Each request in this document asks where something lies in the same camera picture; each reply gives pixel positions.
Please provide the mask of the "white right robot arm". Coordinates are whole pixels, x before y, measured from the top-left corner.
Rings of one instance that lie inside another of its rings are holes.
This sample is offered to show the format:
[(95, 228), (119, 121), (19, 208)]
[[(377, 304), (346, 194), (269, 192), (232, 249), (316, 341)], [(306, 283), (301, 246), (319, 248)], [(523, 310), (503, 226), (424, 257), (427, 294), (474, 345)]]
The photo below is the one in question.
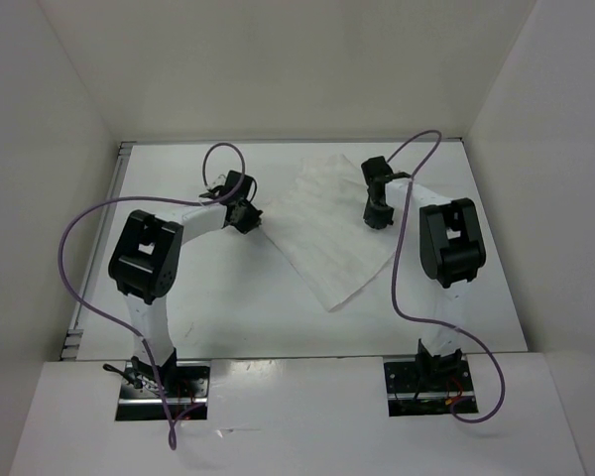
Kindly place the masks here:
[[(361, 165), (367, 185), (363, 213), (366, 225), (383, 230), (394, 224), (394, 213), (402, 218), (391, 281), (391, 301), (396, 314), (414, 323), (435, 328), (418, 340), (415, 377), (427, 390), (438, 389), (461, 370), (462, 351), (458, 334), (463, 325), (463, 305), (469, 284), (486, 263), (486, 249), (475, 203), (469, 198), (450, 198), (423, 185), (411, 175), (393, 171), (387, 160), (374, 157)], [(418, 209), (418, 256), (425, 275), (434, 283), (432, 317), (415, 317), (397, 303), (398, 265), (403, 251), (408, 216)]]

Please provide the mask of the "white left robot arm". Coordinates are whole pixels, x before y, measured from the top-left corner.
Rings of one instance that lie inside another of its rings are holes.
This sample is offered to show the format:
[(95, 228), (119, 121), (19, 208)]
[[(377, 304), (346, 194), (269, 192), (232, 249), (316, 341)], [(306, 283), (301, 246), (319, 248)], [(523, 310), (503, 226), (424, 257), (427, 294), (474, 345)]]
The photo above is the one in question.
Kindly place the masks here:
[(227, 227), (246, 234), (259, 227), (262, 211), (251, 198), (254, 178), (231, 171), (203, 195), (210, 203), (155, 215), (130, 213), (108, 265), (109, 277), (127, 304), (134, 337), (133, 370), (155, 396), (181, 385), (178, 356), (170, 336), (167, 294), (178, 275), (183, 245)]

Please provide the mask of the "white pleated skirt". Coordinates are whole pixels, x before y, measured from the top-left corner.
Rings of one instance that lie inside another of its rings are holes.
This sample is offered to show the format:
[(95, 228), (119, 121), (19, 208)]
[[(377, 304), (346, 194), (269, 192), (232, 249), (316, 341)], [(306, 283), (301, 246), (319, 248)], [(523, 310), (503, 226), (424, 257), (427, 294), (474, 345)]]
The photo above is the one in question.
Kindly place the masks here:
[(327, 311), (344, 305), (392, 258), (397, 230), (364, 223), (360, 169), (345, 156), (306, 158), (294, 183), (265, 206), (262, 229)]

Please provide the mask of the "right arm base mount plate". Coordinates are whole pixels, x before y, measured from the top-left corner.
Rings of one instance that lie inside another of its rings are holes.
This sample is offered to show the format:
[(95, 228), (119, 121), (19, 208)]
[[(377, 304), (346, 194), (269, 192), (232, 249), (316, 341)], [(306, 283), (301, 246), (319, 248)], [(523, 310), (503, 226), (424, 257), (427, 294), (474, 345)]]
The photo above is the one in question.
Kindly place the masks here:
[(449, 415), (452, 404), (458, 415), (478, 413), (466, 360), (455, 373), (427, 381), (421, 378), (413, 357), (385, 360), (383, 369), (389, 417)]

